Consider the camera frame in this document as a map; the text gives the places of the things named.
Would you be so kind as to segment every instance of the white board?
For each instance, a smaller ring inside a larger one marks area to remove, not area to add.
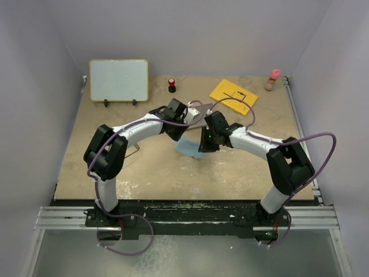
[[[92,101],[148,100],[148,61],[93,59],[90,61]]]

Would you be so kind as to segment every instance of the glass panel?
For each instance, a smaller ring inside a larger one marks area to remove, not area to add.
[[[139,241],[111,242],[124,251]],[[124,257],[97,247],[96,231],[46,231],[35,277],[61,276],[341,276],[329,231],[291,230],[266,249],[253,239],[230,236],[157,236],[140,256]]]

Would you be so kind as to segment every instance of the blue cloth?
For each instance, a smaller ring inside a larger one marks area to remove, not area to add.
[[[204,157],[204,153],[198,152],[198,147],[200,145],[191,140],[181,137],[179,141],[175,144],[175,149],[187,156],[194,157],[195,159],[200,159]]]

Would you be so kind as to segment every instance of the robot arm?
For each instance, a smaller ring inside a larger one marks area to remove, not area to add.
[[[229,125],[219,111],[206,116],[205,121],[208,126],[202,128],[200,152],[215,152],[219,150],[219,145],[224,145],[245,150],[268,162],[273,186],[257,204],[259,220],[275,215],[287,198],[296,189],[304,185],[315,173],[300,144],[275,145],[254,138],[250,134],[279,143],[296,140],[293,137],[283,141],[246,130],[244,126],[238,123]]]
[[[166,133],[170,138],[178,141],[188,126],[174,126],[163,121],[183,125],[191,123],[198,116],[197,109],[172,99],[168,106],[154,109],[139,120],[113,128],[101,125],[97,129],[84,155],[88,166],[103,144],[114,133],[123,130],[111,141],[109,149],[101,153],[92,168],[92,174],[97,176],[101,202],[108,212],[118,205],[116,176],[123,167],[126,150],[147,137],[161,133]]]
[[[152,110],[137,121],[114,128],[102,125],[97,129],[84,155],[88,166],[102,145],[114,133],[123,129],[111,141],[110,148],[105,149],[97,158],[92,168],[93,174],[97,176],[101,202],[108,212],[118,205],[116,176],[123,167],[127,148],[147,137],[164,132],[173,140],[178,141],[189,127],[183,124],[191,123],[197,116],[199,112],[195,108],[187,107],[180,101],[172,99],[168,106]],[[205,121],[207,127],[202,128],[199,152],[216,152],[219,150],[219,145],[224,145],[245,150],[268,162],[273,186],[257,204],[256,216],[259,220],[268,219],[278,213],[286,199],[315,173],[300,144],[289,146],[270,144],[251,137],[250,133],[280,143],[295,140],[295,138],[272,139],[247,131],[243,125],[238,123],[229,125],[219,111],[206,116]]]

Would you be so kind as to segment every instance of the yellow folder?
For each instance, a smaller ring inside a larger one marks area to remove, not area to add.
[[[233,97],[246,102],[251,107],[258,99],[257,95],[251,93],[250,91],[247,91],[242,87],[239,87],[238,85],[226,79],[223,79],[219,83],[219,85],[213,90],[213,92],[210,93],[210,97],[213,98],[214,100],[220,100],[226,97]],[[237,111],[242,115],[246,115],[247,112],[250,110],[245,104],[234,100],[225,100],[221,103]]]

